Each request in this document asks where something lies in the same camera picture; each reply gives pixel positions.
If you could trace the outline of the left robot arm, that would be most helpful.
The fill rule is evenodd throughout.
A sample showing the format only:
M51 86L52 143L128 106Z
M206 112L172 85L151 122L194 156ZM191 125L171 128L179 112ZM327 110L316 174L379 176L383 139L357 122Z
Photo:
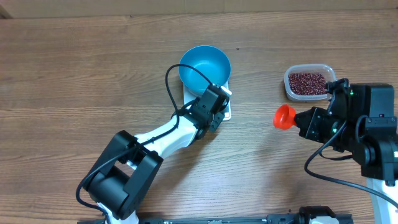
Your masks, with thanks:
M76 189L77 197L85 190L95 203L78 202L101 211L100 223L138 223L136 210L164 159L208 131L215 132L230 96L224 86L208 85L201 97L177 110L163 126L135 136L127 131L115 134Z

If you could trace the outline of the red scoop with blue handle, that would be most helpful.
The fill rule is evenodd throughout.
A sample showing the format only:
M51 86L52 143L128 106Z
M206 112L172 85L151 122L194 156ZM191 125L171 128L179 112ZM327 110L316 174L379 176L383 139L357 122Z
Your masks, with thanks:
M292 126L296 126L294 121L296 110L289 105L282 105L275 112L273 117L273 125L277 129L287 130Z

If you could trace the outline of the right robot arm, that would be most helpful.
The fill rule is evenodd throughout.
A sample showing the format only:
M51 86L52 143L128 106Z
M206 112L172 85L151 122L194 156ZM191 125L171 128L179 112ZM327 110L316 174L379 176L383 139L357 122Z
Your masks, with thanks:
M320 142L305 162L313 177L363 190L371 195L376 223L397 223L397 117L394 87L386 83L350 83L343 78L326 84L328 108L313 107L294 116L299 135ZM350 152L366 178L362 186L316 174L309 163L326 147Z

